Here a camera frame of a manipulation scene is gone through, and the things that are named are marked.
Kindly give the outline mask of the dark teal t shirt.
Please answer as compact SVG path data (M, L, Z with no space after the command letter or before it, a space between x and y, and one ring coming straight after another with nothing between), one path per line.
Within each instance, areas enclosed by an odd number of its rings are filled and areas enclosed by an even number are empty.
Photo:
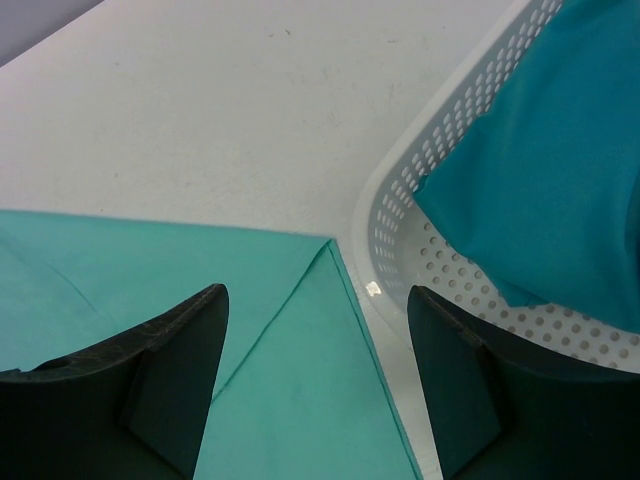
M639 5L567 1L415 200L512 307L639 328Z

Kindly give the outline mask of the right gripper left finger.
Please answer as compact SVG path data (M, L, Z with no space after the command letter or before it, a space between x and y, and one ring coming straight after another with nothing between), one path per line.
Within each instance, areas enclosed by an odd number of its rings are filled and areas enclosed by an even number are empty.
M212 284L33 370L1 374L4 479L191 479L227 332Z

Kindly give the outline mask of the mint green t shirt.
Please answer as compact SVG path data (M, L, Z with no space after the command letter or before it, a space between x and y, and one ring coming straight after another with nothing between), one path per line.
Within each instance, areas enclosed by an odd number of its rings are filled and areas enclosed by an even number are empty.
M5 479L416 479L335 241L1 215Z

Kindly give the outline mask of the white perforated plastic basket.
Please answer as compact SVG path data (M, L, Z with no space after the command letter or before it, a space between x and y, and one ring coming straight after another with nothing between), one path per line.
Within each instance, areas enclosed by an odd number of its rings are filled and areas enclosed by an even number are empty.
M446 479L639 475L639 5L519 1L354 230Z

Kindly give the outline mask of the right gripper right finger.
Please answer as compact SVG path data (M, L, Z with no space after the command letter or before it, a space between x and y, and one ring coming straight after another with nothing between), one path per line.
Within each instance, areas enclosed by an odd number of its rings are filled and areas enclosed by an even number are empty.
M415 286L408 326L446 479L635 479L639 377L554 352Z

